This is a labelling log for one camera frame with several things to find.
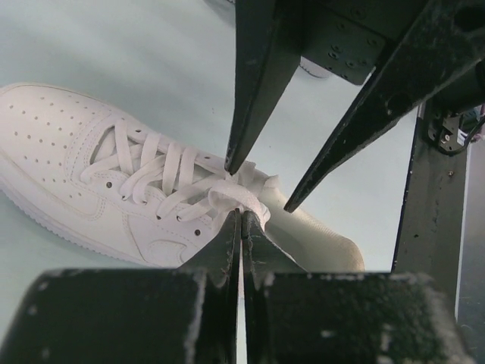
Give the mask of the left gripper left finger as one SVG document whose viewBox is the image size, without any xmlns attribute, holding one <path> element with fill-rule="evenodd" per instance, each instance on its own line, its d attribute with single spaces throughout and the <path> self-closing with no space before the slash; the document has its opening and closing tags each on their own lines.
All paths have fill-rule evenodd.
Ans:
<svg viewBox="0 0 485 364">
<path fill-rule="evenodd" d="M 233 363 L 241 214 L 176 269 L 61 269 L 25 293 L 3 363 Z"/>
</svg>

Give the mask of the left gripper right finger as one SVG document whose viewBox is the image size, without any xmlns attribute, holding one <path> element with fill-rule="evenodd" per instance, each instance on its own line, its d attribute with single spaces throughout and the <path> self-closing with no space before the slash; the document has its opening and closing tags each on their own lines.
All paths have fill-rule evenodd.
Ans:
<svg viewBox="0 0 485 364">
<path fill-rule="evenodd" d="M 471 363 L 423 274 L 307 272 L 242 215 L 250 363 Z"/>
</svg>

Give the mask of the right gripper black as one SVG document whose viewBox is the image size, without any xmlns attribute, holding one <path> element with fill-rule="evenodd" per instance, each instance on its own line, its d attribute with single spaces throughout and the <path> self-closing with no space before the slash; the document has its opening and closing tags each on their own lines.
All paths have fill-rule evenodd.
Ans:
<svg viewBox="0 0 485 364">
<path fill-rule="evenodd" d="M 237 1 L 233 122 L 225 169 L 248 157 L 301 59 L 359 94 L 284 209 L 484 57 L 482 1 Z"/>
</svg>

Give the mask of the white sneaker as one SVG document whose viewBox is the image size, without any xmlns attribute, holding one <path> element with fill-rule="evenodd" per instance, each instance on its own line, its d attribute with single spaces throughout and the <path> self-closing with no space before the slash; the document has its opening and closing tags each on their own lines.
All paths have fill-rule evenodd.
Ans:
<svg viewBox="0 0 485 364">
<path fill-rule="evenodd" d="M 238 209 L 305 270 L 365 268 L 350 239 L 302 210 L 285 212 L 277 177 L 254 163 L 229 174 L 222 158 L 56 86 L 2 88 L 1 188 L 59 237 L 140 265 L 180 267 Z"/>
<path fill-rule="evenodd" d="M 229 27 L 236 28 L 236 2 L 234 0 L 204 0 L 204 3 Z M 299 67 L 310 76 L 326 80 L 331 72 L 301 57 Z"/>
</svg>

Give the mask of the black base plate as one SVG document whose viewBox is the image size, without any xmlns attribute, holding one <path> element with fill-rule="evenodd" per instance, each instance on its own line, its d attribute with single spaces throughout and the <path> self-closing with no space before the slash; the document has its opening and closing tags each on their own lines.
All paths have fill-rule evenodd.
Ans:
<svg viewBox="0 0 485 364">
<path fill-rule="evenodd" d="M 441 120 L 431 101 L 419 106 L 391 270 L 431 276 L 456 314 L 468 154 L 439 151 L 432 126 Z"/>
</svg>

